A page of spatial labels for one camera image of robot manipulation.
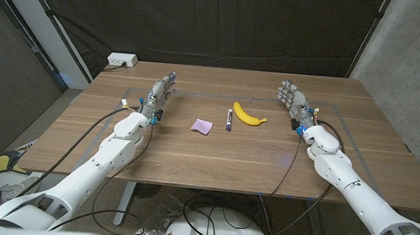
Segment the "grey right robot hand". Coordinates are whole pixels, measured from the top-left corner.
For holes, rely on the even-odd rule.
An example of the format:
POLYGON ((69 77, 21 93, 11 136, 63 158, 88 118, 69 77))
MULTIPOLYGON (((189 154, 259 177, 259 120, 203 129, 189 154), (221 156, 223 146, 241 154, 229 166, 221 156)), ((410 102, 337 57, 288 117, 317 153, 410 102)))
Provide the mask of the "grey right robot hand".
POLYGON ((279 100, 287 107, 291 117, 291 129, 298 135, 315 125, 314 109, 303 92, 293 85, 290 80, 283 81, 278 91, 279 100))

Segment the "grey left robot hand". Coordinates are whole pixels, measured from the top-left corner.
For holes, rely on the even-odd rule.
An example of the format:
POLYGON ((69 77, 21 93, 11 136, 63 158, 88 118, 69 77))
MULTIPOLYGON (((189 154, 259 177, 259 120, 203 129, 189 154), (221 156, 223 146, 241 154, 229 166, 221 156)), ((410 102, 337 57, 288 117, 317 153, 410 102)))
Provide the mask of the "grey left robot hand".
POLYGON ((155 124, 157 121, 161 121, 165 102, 172 94, 175 93, 175 89, 173 89, 173 87, 176 78, 177 75, 175 72, 167 74, 157 80, 144 97, 140 113, 148 119, 150 124, 155 124))

